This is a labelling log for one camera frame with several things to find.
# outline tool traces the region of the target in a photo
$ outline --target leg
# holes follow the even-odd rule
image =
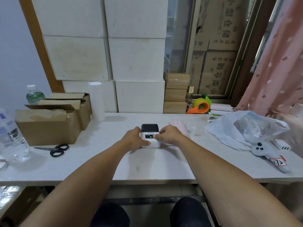
[[[171,227],[211,227],[203,205],[194,198],[181,198],[169,216]]]
[[[116,203],[102,204],[96,211],[90,227],[129,227],[125,210]]]

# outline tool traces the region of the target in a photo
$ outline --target stack of white boxes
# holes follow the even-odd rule
[[[106,112],[163,112],[168,0],[32,2],[65,92],[100,81]]]

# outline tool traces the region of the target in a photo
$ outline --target white plastic bag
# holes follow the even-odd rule
[[[250,143],[286,132],[289,126],[286,122],[259,116],[253,111],[236,111],[214,120],[204,129],[227,146],[250,150]]]

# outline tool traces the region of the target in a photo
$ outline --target person's left hand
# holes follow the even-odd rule
[[[134,129],[127,131],[127,133],[121,139],[128,146],[128,151],[135,151],[141,146],[149,146],[150,141],[143,140],[139,136],[141,129],[136,126]]]

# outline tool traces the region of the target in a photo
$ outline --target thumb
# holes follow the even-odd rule
[[[164,139],[163,134],[153,135],[153,138],[156,139],[156,140],[162,140],[162,139]]]
[[[142,140],[142,145],[141,146],[149,146],[149,145],[151,145],[150,141],[143,140],[143,139],[141,139],[141,140]]]

